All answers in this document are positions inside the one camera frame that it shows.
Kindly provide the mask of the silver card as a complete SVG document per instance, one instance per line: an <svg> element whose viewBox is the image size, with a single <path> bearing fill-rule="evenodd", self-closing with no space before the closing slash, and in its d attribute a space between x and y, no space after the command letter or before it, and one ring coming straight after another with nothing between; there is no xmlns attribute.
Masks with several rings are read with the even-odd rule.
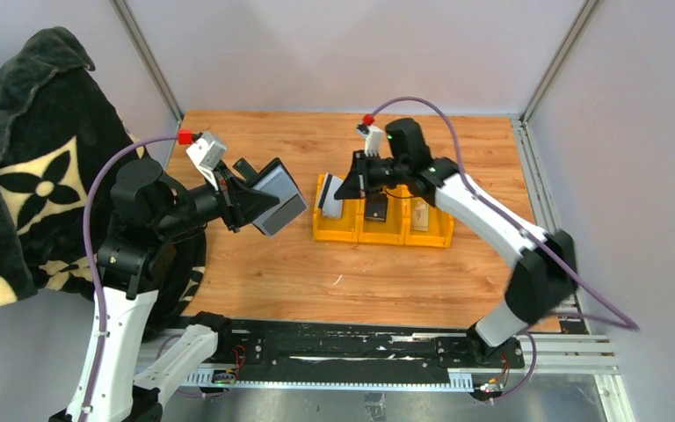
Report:
<svg viewBox="0 0 675 422"><path fill-rule="evenodd" d="M336 200L335 194L344 180L332 173L326 173L319 192L317 207L321 211L322 218L339 220L343 216L343 201Z"/></svg>

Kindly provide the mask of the black leather card holder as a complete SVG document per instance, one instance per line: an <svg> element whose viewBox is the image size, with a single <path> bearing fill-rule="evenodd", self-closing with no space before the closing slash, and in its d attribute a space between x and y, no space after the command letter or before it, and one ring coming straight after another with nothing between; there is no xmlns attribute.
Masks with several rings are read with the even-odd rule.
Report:
<svg viewBox="0 0 675 422"><path fill-rule="evenodd" d="M307 202L283 162L274 158L255 178L252 187L279 199L279 203L264 211L253 224L258 230L274 237L307 210Z"/></svg>

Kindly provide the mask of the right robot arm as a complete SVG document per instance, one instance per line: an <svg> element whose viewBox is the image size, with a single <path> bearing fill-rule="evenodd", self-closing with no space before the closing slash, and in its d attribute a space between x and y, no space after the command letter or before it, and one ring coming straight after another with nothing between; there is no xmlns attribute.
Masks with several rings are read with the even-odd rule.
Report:
<svg viewBox="0 0 675 422"><path fill-rule="evenodd" d="M334 194L357 200L382 188L404 186L472 229L512 269L502 301L468 329L467 355L488 367L509 338L537 324L577 289L575 246L563 230L548 232L487 194L449 157L435 157L412 118L378 128L367 116L356 127L363 149Z"/></svg>

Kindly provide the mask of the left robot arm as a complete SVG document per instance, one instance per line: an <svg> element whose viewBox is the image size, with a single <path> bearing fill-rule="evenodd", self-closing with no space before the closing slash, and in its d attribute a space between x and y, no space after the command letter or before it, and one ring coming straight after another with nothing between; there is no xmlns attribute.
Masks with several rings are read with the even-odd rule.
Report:
<svg viewBox="0 0 675 422"><path fill-rule="evenodd" d="M246 351L229 318L200 312L169 349L136 371L144 332L162 289L184 263L181 245L199 238L208 223L222 220L232 231L252 224L266 236L284 228L277 214L300 196L279 159L261 171L244 160L217 164L222 189L186 189L156 161L137 159L120 167L111 190L107 239L90 251L95 290L94 334L69 405L56 421L158 421L187 376L205 360L237 366Z"/></svg>

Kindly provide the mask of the black VIP card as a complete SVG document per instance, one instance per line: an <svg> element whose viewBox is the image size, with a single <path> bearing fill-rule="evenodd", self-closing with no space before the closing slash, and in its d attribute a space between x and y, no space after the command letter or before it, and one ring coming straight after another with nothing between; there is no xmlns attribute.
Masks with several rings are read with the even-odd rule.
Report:
<svg viewBox="0 0 675 422"><path fill-rule="evenodd" d="M388 215L388 196L383 193L366 198L364 218L369 222L385 222Z"/></svg>

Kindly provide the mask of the yellow bin left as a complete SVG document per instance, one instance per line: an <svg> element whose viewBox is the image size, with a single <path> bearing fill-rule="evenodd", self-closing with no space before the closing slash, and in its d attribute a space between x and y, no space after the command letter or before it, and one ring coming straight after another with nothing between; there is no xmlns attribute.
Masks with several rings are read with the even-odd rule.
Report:
<svg viewBox="0 0 675 422"><path fill-rule="evenodd" d="M323 185L327 176L321 173L316 182L315 203L312 211L312 237L319 242L342 242L357 244L363 227L364 205L360 200L344 200L339 219L323 213Z"/></svg>

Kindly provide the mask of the yellow bin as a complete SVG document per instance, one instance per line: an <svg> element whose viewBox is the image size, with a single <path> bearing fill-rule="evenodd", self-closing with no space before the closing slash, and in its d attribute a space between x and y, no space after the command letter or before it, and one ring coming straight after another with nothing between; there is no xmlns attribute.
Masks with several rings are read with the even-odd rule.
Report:
<svg viewBox="0 0 675 422"><path fill-rule="evenodd" d="M411 218L411 210L414 202L423 199L411 197L410 192L409 199ZM440 249L447 249L451 246L454 234L455 219L451 215L439 210L436 207L432 207L429 204L428 206L430 211L428 231L414 231L411 229L411 226L409 226L403 246L430 247Z"/></svg>
<svg viewBox="0 0 675 422"><path fill-rule="evenodd" d="M361 218L363 227L359 233L360 244L404 245L406 233L410 226L409 191L405 186L389 189L388 215L385 222L369 222Z"/></svg>
<svg viewBox="0 0 675 422"><path fill-rule="evenodd" d="M321 173L316 182L315 203L312 211L312 237L319 242L342 242L357 244L363 227L364 205L360 200L344 200L339 219L323 213L323 185L327 176Z"/></svg>

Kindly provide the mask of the yellow bin middle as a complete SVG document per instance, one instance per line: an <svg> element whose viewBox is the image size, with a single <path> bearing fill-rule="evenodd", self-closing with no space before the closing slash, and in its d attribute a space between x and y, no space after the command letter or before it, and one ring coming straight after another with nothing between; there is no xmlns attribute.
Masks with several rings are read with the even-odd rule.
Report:
<svg viewBox="0 0 675 422"><path fill-rule="evenodd" d="M389 189L388 215L385 222L369 222L361 218L363 227L359 233L360 244L404 245L406 233L410 226L409 191L405 186Z"/></svg>

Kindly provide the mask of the yellow bin right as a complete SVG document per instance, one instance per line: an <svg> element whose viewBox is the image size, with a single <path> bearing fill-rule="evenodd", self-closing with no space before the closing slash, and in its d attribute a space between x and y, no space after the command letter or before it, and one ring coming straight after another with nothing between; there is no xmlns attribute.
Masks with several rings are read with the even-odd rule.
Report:
<svg viewBox="0 0 675 422"><path fill-rule="evenodd" d="M410 192L409 199L411 218L411 210L414 202L423 199L411 197ZM454 234L455 219L451 215L439 210L436 207L432 207L429 204L428 206L430 211L428 231L414 231L411 229L411 226L409 226L403 246L430 247L440 249L447 249L451 246Z"/></svg>

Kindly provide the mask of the black floral blanket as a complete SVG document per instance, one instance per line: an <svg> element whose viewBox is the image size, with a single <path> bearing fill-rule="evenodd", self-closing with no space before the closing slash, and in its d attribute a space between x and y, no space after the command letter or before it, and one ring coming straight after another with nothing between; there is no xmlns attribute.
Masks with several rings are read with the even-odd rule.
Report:
<svg viewBox="0 0 675 422"><path fill-rule="evenodd" d="M94 297L83 247L105 240L116 172L91 185L119 150L135 143L92 78L95 65L62 26L36 32L0 67L0 307L43 289Z"/></svg>

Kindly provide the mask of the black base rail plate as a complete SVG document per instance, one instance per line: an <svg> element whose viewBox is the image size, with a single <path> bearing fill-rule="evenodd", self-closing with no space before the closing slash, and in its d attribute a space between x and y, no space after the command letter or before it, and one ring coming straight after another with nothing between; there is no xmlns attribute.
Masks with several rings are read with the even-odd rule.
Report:
<svg viewBox="0 0 675 422"><path fill-rule="evenodd" d="M209 362L248 382L441 384L452 369L520 369L520 344L488 356L464 329L235 319L229 347Z"/></svg>

